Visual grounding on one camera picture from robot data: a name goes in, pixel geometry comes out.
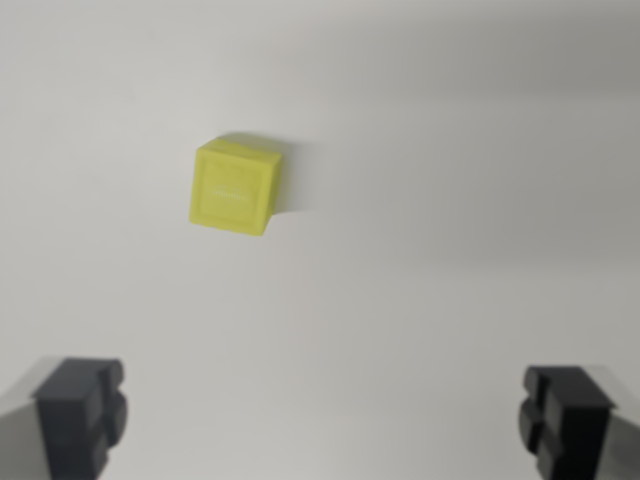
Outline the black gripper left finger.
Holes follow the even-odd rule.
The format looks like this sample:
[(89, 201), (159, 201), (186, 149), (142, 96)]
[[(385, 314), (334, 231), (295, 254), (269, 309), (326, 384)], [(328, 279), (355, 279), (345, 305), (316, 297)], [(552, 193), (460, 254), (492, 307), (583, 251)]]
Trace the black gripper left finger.
[(1, 392), (3, 479), (97, 479), (128, 403), (118, 359), (47, 356)]

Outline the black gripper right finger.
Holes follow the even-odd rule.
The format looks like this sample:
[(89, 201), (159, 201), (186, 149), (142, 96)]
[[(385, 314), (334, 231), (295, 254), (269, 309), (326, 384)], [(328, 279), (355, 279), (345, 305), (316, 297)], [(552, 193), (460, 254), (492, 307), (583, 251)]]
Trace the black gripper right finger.
[(545, 480), (637, 479), (639, 393), (603, 366), (532, 365), (519, 434)]

